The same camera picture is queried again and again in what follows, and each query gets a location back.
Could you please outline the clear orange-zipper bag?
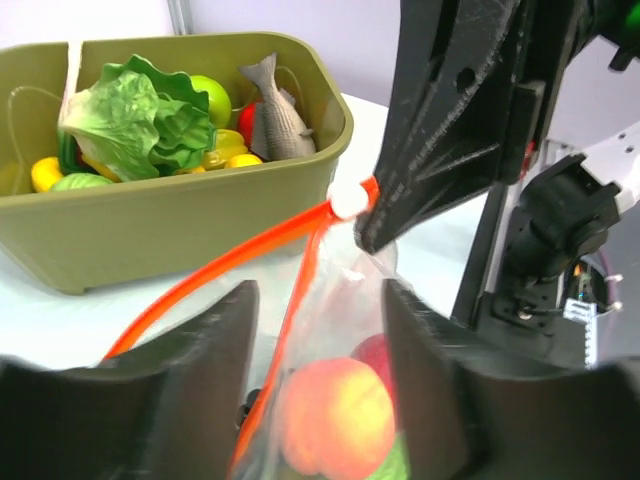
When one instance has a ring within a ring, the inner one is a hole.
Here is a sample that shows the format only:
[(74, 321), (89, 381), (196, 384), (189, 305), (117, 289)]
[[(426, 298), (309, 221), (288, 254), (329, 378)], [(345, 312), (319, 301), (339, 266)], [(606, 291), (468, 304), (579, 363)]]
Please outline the clear orange-zipper bag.
[(374, 178), (335, 182), (326, 200), (211, 261), (162, 295), (110, 348), (118, 355), (161, 316), (199, 287), (286, 243), (306, 247), (261, 391), (244, 419), (228, 471), (231, 479), (328, 479), (303, 475), (286, 462), (277, 438), (276, 404), (286, 380), (323, 359), (351, 357), (368, 337), (385, 334), (382, 284), (395, 265), (384, 254), (368, 255), (351, 240), (360, 214), (379, 197)]

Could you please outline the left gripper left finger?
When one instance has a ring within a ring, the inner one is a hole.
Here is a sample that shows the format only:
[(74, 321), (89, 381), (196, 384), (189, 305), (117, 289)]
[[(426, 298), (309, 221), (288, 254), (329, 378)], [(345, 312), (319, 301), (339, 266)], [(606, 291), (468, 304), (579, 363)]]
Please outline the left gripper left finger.
[(94, 368), (1, 361), (5, 479), (223, 479), (259, 306), (245, 280)]

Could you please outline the red toy apple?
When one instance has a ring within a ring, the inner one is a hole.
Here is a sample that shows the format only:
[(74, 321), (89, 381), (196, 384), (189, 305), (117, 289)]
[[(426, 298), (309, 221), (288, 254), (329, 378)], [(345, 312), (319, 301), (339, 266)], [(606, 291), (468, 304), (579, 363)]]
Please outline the red toy apple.
[(360, 342), (352, 351), (351, 357), (369, 365), (380, 377), (391, 399), (395, 400), (388, 341), (384, 333), (372, 335)]

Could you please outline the toy peach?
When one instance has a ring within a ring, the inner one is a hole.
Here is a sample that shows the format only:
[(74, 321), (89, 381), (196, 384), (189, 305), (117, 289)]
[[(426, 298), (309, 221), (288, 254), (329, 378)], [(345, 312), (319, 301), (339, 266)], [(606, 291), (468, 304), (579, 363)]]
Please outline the toy peach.
[(276, 431), (286, 462), (298, 473), (365, 479), (394, 444), (394, 406), (369, 365), (349, 357), (323, 359), (284, 383)]

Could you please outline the olive green plastic bin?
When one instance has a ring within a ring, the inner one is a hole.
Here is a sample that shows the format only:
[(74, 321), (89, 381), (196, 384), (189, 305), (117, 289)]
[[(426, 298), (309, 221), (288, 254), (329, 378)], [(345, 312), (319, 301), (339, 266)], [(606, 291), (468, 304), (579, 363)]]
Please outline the olive green plastic bin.
[(62, 293), (196, 269), (287, 218), (321, 203), (354, 121), (318, 53), (284, 34), (90, 40), (78, 84), (132, 55), (165, 72), (203, 74), (237, 105), (257, 98), (240, 67), (271, 53), (277, 82), (296, 98), (315, 155), (81, 191), (36, 193), (31, 165), (54, 154), (67, 75), (63, 42), (1, 53), (1, 250), (39, 283)]

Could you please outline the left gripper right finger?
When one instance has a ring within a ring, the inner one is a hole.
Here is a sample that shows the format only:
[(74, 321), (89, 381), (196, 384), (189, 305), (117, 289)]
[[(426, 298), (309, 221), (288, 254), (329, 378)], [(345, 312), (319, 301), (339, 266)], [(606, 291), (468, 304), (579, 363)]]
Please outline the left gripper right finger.
[(639, 361), (586, 370), (509, 352), (383, 286), (414, 479), (635, 479)]

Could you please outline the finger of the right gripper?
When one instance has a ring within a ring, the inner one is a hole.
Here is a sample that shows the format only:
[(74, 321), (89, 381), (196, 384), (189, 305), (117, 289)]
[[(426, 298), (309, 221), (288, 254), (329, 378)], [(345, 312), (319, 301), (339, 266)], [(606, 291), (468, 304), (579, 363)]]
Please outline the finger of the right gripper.
[(368, 253), (498, 180), (520, 76), (519, 2), (403, 1), (400, 13), (379, 198), (355, 227)]

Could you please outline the green toy cucumber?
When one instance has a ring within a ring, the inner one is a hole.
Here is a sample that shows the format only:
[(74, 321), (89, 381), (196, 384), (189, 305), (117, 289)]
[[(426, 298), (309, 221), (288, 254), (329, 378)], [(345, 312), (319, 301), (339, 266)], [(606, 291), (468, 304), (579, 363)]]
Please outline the green toy cucumber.
[(410, 466), (406, 452), (405, 437), (403, 434), (398, 434), (386, 459), (368, 477), (368, 480), (408, 480), (409, 476)]

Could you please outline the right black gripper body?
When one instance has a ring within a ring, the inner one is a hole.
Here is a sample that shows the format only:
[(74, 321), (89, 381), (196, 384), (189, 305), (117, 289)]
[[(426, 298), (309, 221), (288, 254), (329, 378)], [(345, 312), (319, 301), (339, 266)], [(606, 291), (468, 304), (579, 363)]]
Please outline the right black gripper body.
[(570, 61), (589, 41), (591, 1), (522, 1), (509, 37), (516, 41), (514, 91), (501, 149), (498, 181), (523, 178), (551, 123), (561, 80)]

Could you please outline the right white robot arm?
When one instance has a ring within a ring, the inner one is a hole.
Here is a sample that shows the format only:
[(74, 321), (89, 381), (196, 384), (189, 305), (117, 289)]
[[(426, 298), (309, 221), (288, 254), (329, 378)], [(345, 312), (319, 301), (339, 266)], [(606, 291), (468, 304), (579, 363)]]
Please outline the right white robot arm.
[(560, 83), (595, 37), (610, 68), (639, 55), (635, 1), (404, 1), (380, 189), (355, 227), (376, 253), (478, 196), (486, 203), (452, 316), (504, 343), (540, 346), (559, 321), (566, 271), (623, 212), (624, 182), (572, 153), (544, 166)]

